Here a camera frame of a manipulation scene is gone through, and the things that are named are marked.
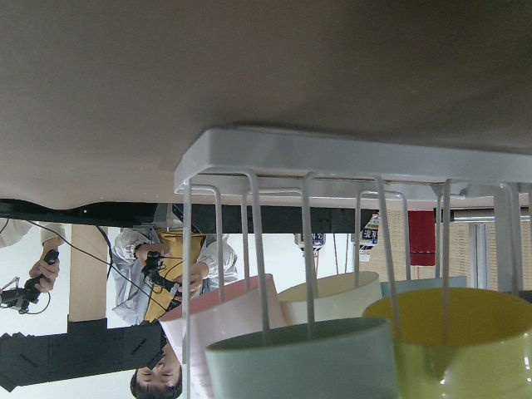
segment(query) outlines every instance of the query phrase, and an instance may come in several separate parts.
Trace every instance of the black hair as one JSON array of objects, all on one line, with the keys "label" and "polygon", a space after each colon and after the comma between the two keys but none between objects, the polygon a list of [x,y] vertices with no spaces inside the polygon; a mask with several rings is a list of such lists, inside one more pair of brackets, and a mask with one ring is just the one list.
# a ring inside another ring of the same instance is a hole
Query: black hair
[{"label": "black hair", "polygon": [[177,381],[175,387],[167,387],[163,389],[153,387],[142,387],[136,380],[136,373],[131,378],[130,389],[131,394],[136,399],[176,399],[183,391],[183,371],[180,366],[180,379]]}]

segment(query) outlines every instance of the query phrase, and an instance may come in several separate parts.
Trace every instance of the red cloth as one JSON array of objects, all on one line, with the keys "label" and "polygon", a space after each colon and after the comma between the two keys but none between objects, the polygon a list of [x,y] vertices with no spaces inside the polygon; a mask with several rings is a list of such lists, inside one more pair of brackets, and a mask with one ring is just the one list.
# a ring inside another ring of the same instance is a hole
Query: red cloth
[{"label": "red cloth", "polygon": [[436,231],[432,211],[408,211],[410,261],[412,266],[436,264]]}]

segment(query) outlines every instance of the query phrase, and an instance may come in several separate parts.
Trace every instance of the wooden post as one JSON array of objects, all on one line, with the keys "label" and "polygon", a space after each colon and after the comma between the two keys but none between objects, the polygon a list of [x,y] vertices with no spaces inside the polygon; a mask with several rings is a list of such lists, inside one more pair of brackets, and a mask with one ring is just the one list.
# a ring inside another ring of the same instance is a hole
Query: wooden post
[{"label": "wooden post", "polygon": [[[107,260],[106,241],[95,226],[72,225],[72,243]],[[71,250],[68,320],[82,322],[106,317],[107,266],[76,249]]]}]

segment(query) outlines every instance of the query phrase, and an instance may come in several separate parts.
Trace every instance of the white rack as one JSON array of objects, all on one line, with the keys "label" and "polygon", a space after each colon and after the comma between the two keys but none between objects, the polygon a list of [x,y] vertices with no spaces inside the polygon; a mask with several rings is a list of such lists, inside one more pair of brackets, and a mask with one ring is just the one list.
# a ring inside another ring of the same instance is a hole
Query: white rack
[{"label": "white rack", "polygon": [[[191,203],[204,200],[192,195],[193,186],[216,187],[220,192],[217,203],[221,198],[222,202],[236,202],[243,208],[247,204],[248,193],[252,194],[259,276],[264,273],[261,202],[302,206],[303,233],[310,234],[311,205],[350,204],[354,207],[355,199],[360,193],[375,190],[377,187],[381,194],[379,204],[377,206],[373,202],[369,207],[378,207],[383,211],[384,241],[389,249],[385,191],[402,193],[409,209],[439,209],[443,200],[444,265],[448,259],[449,208],[493,204],[497,223],[500,289],[514,293],[519,288],[522,289],[520,194],[526,193],[530,198],[531,184],[532,156],[529,155],[394,145],[353,140],[337,135],[257,128],[206,131],[186,151],[175,171],[175,193],[185,194],[185,237],[187,230],[188,234],[190,233]],[[286,190],[284,196],[279,196],[278,192],[283,191],[283,188],[300,189],[302,195],[293,196]],[[260,190],[276,194],[260,195]],[[486,202],[490,197],[493,197],[493,202]],[[310,270],[313,268],[310,263],[313,257],[310,245],[305,248],[305,259],[307,281],[312,282]],[[387,251],[387,263],[388,278],[393,283],[390,249]],[[185,276],[189,267],[190,260],[185,262]],[[447,277],[448,269],[444,266],[443,270],[444,277]],[[184,315],[188,315],[186,284],[184,281]],[[311,283],[308,283],[308,290],[311,335]],[[267,335],[267,312],[263,317],[264,333]],[[185,380],[185,386],[187,384],[190,384],[190,381]]]}]

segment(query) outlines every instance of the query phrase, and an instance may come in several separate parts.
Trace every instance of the black cable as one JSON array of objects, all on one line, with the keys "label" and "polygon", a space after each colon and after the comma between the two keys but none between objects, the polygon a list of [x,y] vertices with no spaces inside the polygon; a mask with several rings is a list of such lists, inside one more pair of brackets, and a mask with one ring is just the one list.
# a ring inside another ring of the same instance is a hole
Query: black cable
[{"label": "black cable", "polygon": [[3,233],[3,230],[5,230],[5,229],[6,229],[6,227],[7,227],[7,224],[9,223],[9,220],[11,220],[11,219],[8,219],[8,220],[6,220],[6,223],[5,223],[5,225],[4,225],[4,226],[2,227],[2,229],[0,230],[0,234],[1,234],[1,233]]},{"label": "black cable", "polygon": [[78,248],[76,245],[72,244],[71,242],[69,242],[67,239],[65,239],[65,237],[63,237],[62,235],[60,235],[57,231],[54,231],[52,229],[49,229],[48,227],[44,227],[44,226],[41,226],[40,224],[37,224],[37,223],[34,223],[30,220],[27,221],[28,223],[30,224],[34,224],[36,225],[37,227],[39,227],[40,229],[45,229],[45,230],[48,230],[54,234],[57,235],[57,237],[59,237],[60,239],[62,239],[65,243],[67,243],[68,245],[70,245],[71,247],[73,247],[74,249],[80,251],[81,253],[85,254],[85,255],[88,255],[90,256],[91,258],[94,258],[96,259],[97,261],[99,262],[102,262],[103,264],[106,264],[107,266],[110,266],[113,270],[115,270],[123,279],[125,279],[126,281],[128,281],[129,283],[133,284],[135,287],[137,287],[146,297],[150,298],[153,302],[157,303],[161,308],[163,308],[164,310],[166,310],[166,308],[161,305],[159,302],[155,301],[148,293],[146,293],[146,291],[144,291],[141,287],[139,287],[138,285],[136,285],[135,283],[133,283],[131,280],[129,280],[124,274],[122,274],[120,272],[120,270],[118,268],[116,268],[115,266],[113,266],[112,264],[106,262],[105,260],[102,260],[100,258],[98,258],[97,256],[94,256],[93,254],[90,254],[88,253],[87,251],[83,250],[83,249],[80,249]]},{"label": "black cable", "polygon": [[41,314],[42,312],[44,312],[45,310],[48,309],[48,306],[50,305],[50,301],[52,300],[52,296],[50,295],[50,293],[47,293],[48,294],[48,303],[47,305],[44,307],[44,309],[41,311],[41,312],[37,312],[37,313],[24,313],[24,314]]},{"label": "black cable", "polygon": [[[98,231],[100,232],[100,234],[103,236],[103,239],[106,241],[107,243],[107,248],[109,249],[109,261],[111,263],[113,263],[113,249],[111,247],[111,241],[109,241],[109,236],[107,235],[107,233],[104,231],[104,229],[100,226],[96,226],[96,228],[98,229]],[[107,279],[109,279],[109,274],[111,273],[111,268],[108,268],[107,269]]]}]

